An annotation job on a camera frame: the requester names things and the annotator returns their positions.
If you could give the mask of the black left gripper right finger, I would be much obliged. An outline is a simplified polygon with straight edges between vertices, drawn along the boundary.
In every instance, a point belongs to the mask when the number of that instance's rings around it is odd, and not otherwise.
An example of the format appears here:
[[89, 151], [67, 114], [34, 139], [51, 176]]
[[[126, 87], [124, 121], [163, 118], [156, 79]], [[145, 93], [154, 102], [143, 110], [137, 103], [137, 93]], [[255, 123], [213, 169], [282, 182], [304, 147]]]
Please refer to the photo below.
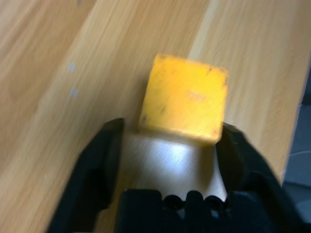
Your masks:
[[225, 123], [216, 153], [227, 192], [255, 192], [278, 227], [284, 232], [301, 230], [301, 217], [283, 191], [266, 160], [242, 131]]

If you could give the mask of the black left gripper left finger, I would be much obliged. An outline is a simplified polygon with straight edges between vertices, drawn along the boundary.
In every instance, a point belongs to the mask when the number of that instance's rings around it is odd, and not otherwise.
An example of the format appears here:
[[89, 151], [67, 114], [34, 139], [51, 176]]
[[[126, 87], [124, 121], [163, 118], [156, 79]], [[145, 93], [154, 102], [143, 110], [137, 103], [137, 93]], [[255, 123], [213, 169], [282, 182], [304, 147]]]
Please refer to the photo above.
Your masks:
[[112, 201], [124, 126], [123, 118], [105, 123], [79, 155], [47, 232], [93, 232]]

